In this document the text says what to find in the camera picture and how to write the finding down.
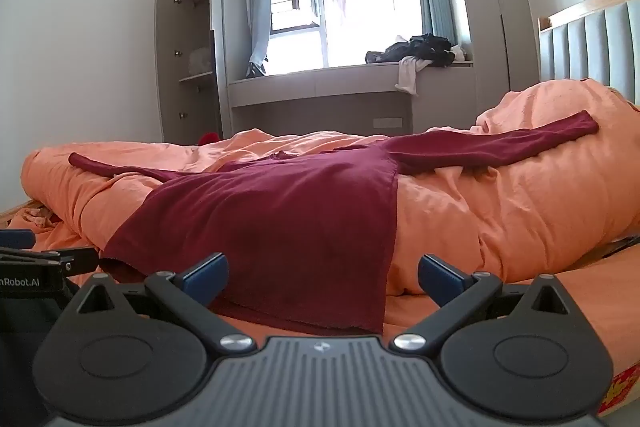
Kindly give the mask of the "dark red knit garment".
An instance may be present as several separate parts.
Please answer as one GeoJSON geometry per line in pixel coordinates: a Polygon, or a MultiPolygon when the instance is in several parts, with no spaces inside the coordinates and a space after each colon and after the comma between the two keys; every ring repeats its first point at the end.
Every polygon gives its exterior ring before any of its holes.
{"type": "Polygon", "coordinates": [[[202,286],[206,305],[221,314],[308,332],[380,333],[402,176],[506,167],[599,129],[582,111],[533,129],[433,130],[215,171],[141,168],[156,187],[103,254],[143,275],[221,254],[224,290],[202,286]]]}

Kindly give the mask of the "pile of dark clothes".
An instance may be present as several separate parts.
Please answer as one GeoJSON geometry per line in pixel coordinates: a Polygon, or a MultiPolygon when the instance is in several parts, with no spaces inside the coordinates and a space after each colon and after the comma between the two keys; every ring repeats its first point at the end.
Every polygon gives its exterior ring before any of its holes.
{"type": "Polygon", "coordinates": [[[368,51],[364,57],[367,64],[399,63],[403,58],[430,61],[434,67],[448,67],[456,58],[451,42],[433,34],[413,36],[409,41],[396,42],[384,52],[368,51]]]}

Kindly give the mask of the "orange bed sheet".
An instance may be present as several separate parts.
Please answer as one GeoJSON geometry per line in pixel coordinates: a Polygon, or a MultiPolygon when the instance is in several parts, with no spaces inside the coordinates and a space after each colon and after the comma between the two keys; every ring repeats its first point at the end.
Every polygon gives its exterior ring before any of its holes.
{"type": "MultiPolygon", "coordinates": [[[[1,226],[33,231],[37,251],[89,244],[39,202],[2,213],[1,226]]],[[[611,415],[639,400],[639,246],[561,273],[559,279],[610,351],[614,378],[599,415],[611,415]]]]}

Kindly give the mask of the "orange duvet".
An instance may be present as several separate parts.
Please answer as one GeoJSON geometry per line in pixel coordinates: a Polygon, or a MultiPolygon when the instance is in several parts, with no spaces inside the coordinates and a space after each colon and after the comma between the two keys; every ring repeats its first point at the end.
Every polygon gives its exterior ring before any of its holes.
{"type": "MultiPolygon", "coordinates": [[[[591,79],[552,80],[511,92],[477,118],[473,132],[532,129],[589,113],[599,131],[501,167],[442,168],[398,180],[397,234],[386,291],[413,293],[416,264],[433,253],[462,269],[511,282],[561,272],[594,248],[639,228],[639,109],[591,79]]],[[[215,171],[272,153],[307,156],[356,145],[356,135],[319,131],[273,136],[243,131],[214,145],[73,143],[30,153],[26,194],[56,217],[38,231],[42,248],[84,241],[104,247],[157,186],[144,167],[215,171]]]]}

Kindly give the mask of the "red object on floor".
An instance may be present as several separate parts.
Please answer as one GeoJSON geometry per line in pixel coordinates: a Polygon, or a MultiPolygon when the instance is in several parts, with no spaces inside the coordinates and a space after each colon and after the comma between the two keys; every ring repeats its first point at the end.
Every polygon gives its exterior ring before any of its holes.
{"type": "Polygon", "coordinates": [[[198,140],[198,146],[217,143],[220,140],[217,132],[207,132],[198,140]]]}

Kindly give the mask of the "grey window seat cabinet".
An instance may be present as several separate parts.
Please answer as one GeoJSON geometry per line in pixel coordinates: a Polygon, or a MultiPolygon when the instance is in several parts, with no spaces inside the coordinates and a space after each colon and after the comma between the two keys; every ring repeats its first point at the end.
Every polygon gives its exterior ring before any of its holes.
{"type": "Polygon", "coordinates": [[[474,124],[476,86],[471,65],[421,70],[416,74],[417,95],[397,90],[397,79],[398,65],[385,63],[235,81],[229,86],[234,130],[398,135],[474,124]]]}

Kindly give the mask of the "white cloth hanging off ledge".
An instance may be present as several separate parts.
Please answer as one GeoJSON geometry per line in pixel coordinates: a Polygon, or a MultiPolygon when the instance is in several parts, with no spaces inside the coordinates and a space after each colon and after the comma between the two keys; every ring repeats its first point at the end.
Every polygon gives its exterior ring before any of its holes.
{"type": "Polygon", "coordinates": [[[413,55],[403,57],[398,64],[398,76],[395,89],[411,96],[417,96],[416,76],[431,64],[431,60],[424,60],[424,58],[413,55]]]}

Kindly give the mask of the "open grey wardrobe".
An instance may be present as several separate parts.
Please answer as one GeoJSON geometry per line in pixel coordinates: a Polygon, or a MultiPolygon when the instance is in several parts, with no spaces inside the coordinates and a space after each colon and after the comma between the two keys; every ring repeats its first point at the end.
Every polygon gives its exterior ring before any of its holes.
{"type": "Polygon", "coordinates": [[[155,63],[163,139],[194,145],[222,132],[216,30],[220,0],[155,0],[155,63]]]}

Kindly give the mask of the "grey padded headboard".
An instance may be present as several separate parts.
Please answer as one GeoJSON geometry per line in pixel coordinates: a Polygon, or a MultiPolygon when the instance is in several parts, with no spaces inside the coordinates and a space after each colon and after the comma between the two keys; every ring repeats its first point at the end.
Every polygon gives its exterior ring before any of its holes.
{"type": "Polygon", "coordinates": [[[639,0],[584,0],[538,28],[542,81],[591,78],[639,103],[639,0]]]}

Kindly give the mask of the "tall grey closet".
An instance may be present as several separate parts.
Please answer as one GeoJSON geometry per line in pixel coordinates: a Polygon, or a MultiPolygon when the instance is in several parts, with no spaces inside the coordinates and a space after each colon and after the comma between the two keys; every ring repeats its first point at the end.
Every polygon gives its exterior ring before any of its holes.
{"type": "Polygon", "coordinates": [[[528,0],[464,0],[477,75],[477,102],[486,108],[509,91],[539,80],[528,0]]]}

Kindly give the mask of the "window with frame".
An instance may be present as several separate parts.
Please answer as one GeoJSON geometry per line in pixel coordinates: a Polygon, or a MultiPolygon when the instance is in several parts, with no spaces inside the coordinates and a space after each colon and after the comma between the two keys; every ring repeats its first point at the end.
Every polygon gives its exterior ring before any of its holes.
{"type": "Polygon", "coordinates": [[[268,75],[363,64],[423,32],[421,0],[271,0],[268,75]]]}

